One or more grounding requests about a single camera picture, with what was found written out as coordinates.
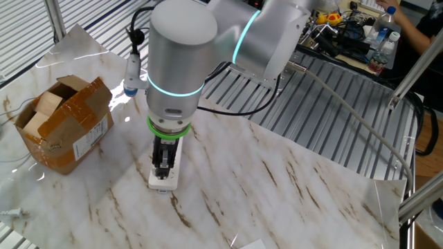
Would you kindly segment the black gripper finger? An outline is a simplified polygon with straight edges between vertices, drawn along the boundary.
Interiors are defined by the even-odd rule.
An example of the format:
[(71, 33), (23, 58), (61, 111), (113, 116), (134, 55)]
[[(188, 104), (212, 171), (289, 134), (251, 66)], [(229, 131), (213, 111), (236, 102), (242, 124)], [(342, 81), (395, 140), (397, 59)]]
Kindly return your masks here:
[(170, 165), (173, 163), (173, 159), (170, 155), (170, 151), (164, 149), (162, 151), (161, 162), (159, 166), (159, 178), (167, 179), (170, 173)]
[(163, 173), (163, 170), (161, 169), (162, 163), (163, 163), (162, 155), (153, 154), (152, 164), (154, 166), (154, 175), (159, 180), (163, 180), (164, 179), (164, 173)]

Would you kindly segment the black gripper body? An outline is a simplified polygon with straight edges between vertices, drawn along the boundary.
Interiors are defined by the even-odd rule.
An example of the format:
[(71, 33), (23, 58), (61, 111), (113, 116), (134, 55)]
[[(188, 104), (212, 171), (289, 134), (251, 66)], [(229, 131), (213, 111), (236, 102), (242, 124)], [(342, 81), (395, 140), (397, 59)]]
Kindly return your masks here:
[(154, 148), (152, 153), (153, 165), (161, 165), (163, 162), (163, 152), (167, 152), (168, 165), (173, 165), (179, 145), (179, 139), (164, 140), (158, 136), (154, 139)]

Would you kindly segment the bystander hand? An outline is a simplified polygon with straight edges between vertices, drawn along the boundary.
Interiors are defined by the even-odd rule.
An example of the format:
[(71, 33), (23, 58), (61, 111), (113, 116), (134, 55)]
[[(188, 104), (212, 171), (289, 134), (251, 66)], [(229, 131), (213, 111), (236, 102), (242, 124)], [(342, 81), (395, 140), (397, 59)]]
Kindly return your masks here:
[(397, 10), (399, 9), (399, 3), (397, 0), (375, 0), (376, 4), (382, 6), (385, 10), (389, 7), (394, 7)]

